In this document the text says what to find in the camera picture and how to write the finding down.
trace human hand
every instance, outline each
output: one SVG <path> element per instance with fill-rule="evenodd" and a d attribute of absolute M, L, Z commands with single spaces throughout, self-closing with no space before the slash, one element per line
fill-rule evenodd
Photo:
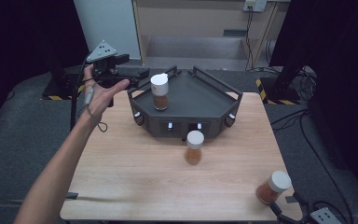
<path fill-rule="evenodd" d="M 88 98 L 89 92 L 91 88 L 93 88 L 94 92 L 88 105 L 89 112 L 94 117 L 95 121 L 100 122 L 103 116 L 103 112 L 108 107 L 110 101 L 113 99 L 113 96 L 116 93 L 125 90 L 126 87 L 130 84 L 130 81 L 124 79 L 118 82 L 115 86 L 106 89 L 94 81 L 92 76 L 92 68 L 93 65 L 90 65 L 84 69 L 84 77 L 85 80 L 87 80 L 84 87 L 85 99 Z"/>

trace spice jar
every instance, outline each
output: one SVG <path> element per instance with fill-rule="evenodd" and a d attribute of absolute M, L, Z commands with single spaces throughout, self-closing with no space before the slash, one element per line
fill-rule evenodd
<path fill-rule="evenodd" d="M 150 79 L 153 93 L 153 104 L 157 110 L 168 107 L 168 75 L 165 73 L 154 75 Z"/>
<path fill-rule="evenodd" d="M 279 196 L 292 186 L 290 176 L 283 171 L 275 171 L 269 179 L 260 185 L 256 194 L 258 199 L 266 204 L 277 201 Z"/>
<path fill-rule="evenodd" d="M 191 131 L 187 134 L 185 159 L 189 164 L 196 165 L 201 161 L 203 141 L 204 135 L 200 131 Z"/>

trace black curtain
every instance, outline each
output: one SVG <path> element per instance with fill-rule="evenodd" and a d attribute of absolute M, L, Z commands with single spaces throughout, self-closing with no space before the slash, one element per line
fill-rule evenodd
<path fill-rule="evenodd" d="M 31 22 L 38 24 L 37 31 Z M 73 1 L 0 0 L 0 108 L 19 82 L 50 71 L 51 62 L 58 67 L 82 64 L 87 53 Z"/>
<path fill-rule="evenodd" d="M 358 3 L 292 0 L 272 65 L 286 66 L 296 56 L 291 49 L 299 34 L 306 38 L 306 65 L 317 75 L 313 118 L 332 160 L 342 159 L 358 177 Z"/>

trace electrical socket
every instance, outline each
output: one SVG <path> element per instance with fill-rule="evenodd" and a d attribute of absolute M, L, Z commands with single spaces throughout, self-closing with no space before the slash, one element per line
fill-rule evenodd
<path fill-rule="evenodd" d="M 117 51 L 108 45 L 104 40 L 92 51 L 91 55 L 87 58 L 88 63 L 111 57 L 116 55 Z"/>
<path fill-rule="evenodd" d="M 243 11 L 263 12 L 266 8 L 267 0 L 246 0 L 243 4 Z"/>
<path fill-rule="evenodd" d="M 319 224 L 341 224 L 327 207 L 312 212 L 310 216 Z"/>

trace white panel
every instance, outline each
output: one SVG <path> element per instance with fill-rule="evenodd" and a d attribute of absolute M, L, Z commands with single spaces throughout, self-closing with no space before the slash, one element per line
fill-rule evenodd
<path fill-rule="evenodd" d="M 102 40 L 131 59 L 141 59 L 131 0 L 74 0 L 89 51 Z"/>

